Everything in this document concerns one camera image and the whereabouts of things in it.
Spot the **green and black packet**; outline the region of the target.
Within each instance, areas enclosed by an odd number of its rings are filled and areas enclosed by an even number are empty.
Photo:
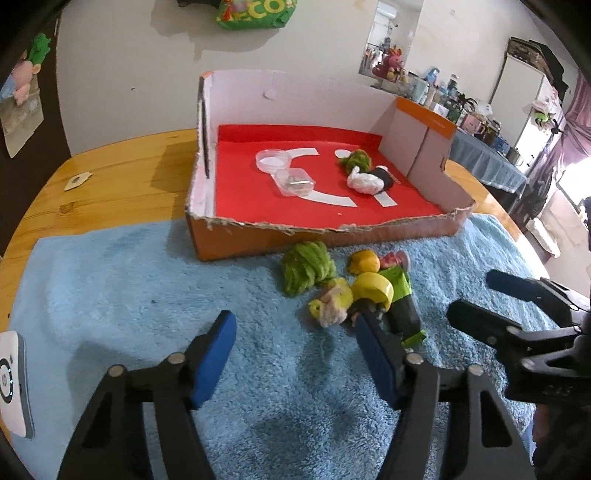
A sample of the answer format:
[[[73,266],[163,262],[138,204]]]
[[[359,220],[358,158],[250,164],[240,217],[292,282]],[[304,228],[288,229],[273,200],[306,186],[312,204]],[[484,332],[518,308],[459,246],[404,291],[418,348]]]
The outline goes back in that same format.
[[[380,272],[394,287],[394,297],[386,313],[389,331],[401,338],[405,349],[415,348],[427,334],[422,328],[407,272],[400,266],[393,266]]]

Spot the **yellow hat doll figure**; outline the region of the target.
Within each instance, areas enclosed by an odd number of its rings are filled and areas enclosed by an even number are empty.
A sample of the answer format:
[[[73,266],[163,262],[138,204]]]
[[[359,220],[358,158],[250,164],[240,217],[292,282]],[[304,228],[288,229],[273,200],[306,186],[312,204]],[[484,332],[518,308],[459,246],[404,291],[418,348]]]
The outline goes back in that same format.
[[[346,320],[356,327],[363,315],[377,315],[381,319],[394,301],[394,286],[380,273],[365,272],[356,277],[351,286]]]

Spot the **yellow green small plush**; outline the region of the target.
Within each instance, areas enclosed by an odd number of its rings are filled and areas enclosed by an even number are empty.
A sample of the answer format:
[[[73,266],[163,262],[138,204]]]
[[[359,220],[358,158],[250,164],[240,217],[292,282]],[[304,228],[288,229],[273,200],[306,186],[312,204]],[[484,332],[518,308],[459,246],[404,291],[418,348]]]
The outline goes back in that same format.
[[[329,328],[345,322],[352,305],[352,288],[345,278],[338,277],[325,284],[325,293],[321,297],[308,302],[308,311],[318,325]]]

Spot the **pink small toy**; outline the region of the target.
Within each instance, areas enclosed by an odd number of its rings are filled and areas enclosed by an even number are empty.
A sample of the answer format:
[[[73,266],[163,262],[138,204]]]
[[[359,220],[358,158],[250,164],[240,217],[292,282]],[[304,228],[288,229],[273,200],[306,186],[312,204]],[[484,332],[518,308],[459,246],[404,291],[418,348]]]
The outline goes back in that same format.
[[[387,270],[393,267],[401,267],[405,272],[408,272],[411,265],[411,260],[405,251],[390,252],[380,258],[382,270]]]

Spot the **yellow small toy figure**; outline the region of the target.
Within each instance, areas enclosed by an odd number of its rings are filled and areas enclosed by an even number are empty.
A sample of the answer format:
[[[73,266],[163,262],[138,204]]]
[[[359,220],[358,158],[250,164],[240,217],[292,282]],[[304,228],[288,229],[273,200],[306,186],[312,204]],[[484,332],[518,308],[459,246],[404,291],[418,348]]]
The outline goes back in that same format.
[[[381,260],[373,250],[360,250],[349,256],[346,266],[349,274],[377,273],[381,270]]]

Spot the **green fuzzy scrunchie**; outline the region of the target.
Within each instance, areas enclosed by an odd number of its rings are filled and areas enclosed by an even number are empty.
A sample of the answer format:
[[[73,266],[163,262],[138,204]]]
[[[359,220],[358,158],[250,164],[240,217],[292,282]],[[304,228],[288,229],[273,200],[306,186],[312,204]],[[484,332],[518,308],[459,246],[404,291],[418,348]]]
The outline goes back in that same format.
[[[322,241],[297,243],[283,254],[283,292],[294,297],[335,278],[337,267]]]
[[[346,175],[351,174],[355,168],[359,173],[368,173],[372,170],[372,158],[365,150],[358,149],[339,159],[339,167],[342,167]]]

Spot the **black and white sock roll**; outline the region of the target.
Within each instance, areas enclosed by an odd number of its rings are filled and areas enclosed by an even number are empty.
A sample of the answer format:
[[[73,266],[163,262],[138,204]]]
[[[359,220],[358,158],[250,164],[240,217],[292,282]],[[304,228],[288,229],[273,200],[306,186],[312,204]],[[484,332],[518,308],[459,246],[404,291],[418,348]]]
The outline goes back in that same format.
[[[401,181],[383,165],[368,172],[362,172],[359,166],[355,166],[346,180],[346,185],[349,188],[363,195],[372,196],[388,191],[394,184],[400,183]]]

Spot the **small clear plastic container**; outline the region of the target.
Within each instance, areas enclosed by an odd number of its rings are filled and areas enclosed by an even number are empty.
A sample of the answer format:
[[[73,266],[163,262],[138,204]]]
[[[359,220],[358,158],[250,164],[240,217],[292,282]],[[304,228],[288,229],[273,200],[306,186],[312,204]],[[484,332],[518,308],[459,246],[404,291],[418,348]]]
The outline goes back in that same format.
[[[273,181],[280,194],[285,197],[306,197],[315,190],[315,181],[301,168],[277,170]]]

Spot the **blue fluffy towel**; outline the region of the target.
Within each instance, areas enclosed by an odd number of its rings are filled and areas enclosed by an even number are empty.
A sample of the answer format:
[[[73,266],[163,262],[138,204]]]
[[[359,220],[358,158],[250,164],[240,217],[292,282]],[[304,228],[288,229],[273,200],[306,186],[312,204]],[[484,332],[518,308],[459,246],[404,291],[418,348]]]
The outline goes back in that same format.
[[[181,221],[37,242],[11,311],[25,342],[34,423],[14,449],[56,477],[106,370],[151,367],[184,350],[222,310],[238,334],[195,423],[220,479],[373,479],[398,415],[374,386],[356,339],[287,298],[280,259],[202,263]]]

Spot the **cluttered dresser with dark cloth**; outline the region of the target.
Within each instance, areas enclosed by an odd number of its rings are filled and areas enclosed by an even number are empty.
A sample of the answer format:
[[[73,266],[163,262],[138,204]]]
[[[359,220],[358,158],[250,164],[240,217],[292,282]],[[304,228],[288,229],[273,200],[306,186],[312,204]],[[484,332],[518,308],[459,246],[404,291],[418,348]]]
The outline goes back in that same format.
[[[417,75],[396,69],[388,63],[378,63],[370,76],[377,79],[375,88],[413,99],[417,87],[426,87],[427,98],[431,85]],[[525,191],[526,177],[505,156],[483,142],[485,128],[477,127],[475,134],[465,128],[465,116],[453,137],[449,158],[466,168],[475,178],[499,198],[512,195],[520,199]]]

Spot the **white electronic device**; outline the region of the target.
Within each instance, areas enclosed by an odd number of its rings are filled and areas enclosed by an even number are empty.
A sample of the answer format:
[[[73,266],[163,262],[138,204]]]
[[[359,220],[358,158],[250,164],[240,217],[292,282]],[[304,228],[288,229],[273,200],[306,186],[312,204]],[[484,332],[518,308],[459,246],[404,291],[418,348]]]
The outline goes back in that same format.
[[[11,433],[32,439],[34,425],[28,398],[25,353],[25,342],[19,333],[1,333],[1,418]]]

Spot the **white refrigerator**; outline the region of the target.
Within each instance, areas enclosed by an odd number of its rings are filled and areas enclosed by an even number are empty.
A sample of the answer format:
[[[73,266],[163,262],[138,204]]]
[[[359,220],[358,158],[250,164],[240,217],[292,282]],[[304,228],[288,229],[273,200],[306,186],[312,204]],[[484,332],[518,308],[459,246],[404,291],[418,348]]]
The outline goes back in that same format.
[[[555,88],[533,66],[507,55],[491,99],[501,136],[519,154],[518,164],[531,166],[564,115]]]

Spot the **round clear plastic lid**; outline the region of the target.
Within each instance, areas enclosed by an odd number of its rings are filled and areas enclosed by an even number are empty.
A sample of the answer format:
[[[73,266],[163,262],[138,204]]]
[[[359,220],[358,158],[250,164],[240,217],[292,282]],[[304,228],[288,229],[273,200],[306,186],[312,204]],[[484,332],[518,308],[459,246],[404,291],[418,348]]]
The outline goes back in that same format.
[[[281,149],[265,149],[256,153],[256,167],[263,173],[273,175],[290,167],[290,153]]]

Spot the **white orange cardboard box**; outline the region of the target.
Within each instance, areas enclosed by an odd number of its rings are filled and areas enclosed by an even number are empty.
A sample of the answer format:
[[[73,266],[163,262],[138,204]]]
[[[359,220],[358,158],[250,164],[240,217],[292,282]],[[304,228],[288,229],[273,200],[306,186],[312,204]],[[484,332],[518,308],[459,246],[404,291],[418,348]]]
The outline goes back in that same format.
[[[454,235],[475,207],[444,169],[455,132],[429,109],[357,83],[205,73],[185,203],[197,257]]]

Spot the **small wooden flower coaster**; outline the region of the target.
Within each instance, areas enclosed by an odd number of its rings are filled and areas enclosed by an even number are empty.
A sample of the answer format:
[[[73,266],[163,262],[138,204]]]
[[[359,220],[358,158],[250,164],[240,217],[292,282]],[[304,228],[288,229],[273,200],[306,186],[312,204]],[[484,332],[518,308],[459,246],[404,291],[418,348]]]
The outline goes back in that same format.
[[[86,172],[83,172],[83,173],[80,173],[80,174],[77,174],[77,175],[71,177],[68,180],[68,182],[66,183],[66,185],[64,186],[64,190],[70,191],[70,190],[80,187],[86,181],[88,181],[91,176],[92,176],[92,173],[90,171],[86,171]]]

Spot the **pink plush toy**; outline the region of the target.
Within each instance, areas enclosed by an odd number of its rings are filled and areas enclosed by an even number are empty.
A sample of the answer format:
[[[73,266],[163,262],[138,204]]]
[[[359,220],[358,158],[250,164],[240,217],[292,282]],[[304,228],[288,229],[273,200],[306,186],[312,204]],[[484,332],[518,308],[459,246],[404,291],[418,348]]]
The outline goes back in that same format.
[[[390,82],[397,82],[400,80],[404,72],[404,52],[400,47],[391,48],[381,59],[381,61],[374,66],[372,74],[380,79]]]

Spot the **plush toys hanging on door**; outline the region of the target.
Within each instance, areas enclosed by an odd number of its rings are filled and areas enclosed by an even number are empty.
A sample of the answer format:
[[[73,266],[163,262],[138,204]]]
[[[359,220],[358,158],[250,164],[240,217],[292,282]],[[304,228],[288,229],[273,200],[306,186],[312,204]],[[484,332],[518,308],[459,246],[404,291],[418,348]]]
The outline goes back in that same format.
[[[38,74],[50,53],[51,39],[38,34],[12,69],[1,89],[1,128],[10,158],[14,158],[44,120]]]

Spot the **wall mirror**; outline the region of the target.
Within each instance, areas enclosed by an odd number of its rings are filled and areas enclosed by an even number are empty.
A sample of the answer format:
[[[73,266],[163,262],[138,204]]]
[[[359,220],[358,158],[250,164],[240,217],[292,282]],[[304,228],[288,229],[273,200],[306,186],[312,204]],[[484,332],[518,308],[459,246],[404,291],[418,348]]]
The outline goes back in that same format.
[[[391,48],[403,49],[404,72],[401,78],[405,75],[405,63],[410,54],[423,6],[423,1],[377,1],[359,68],[359,73],[372,78],[376,86],[390,88],[396,83],[377,78],[372,74],[374,66]]]

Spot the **green shopping bag on wall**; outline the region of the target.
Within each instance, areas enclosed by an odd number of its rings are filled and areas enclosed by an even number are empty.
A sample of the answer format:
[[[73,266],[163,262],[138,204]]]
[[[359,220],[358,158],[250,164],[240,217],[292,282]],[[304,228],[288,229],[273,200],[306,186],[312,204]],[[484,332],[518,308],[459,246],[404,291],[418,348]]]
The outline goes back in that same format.
[[[296,9],[297,0],[221,1],[216,22],[230,31],[280,29],[287,25]]]

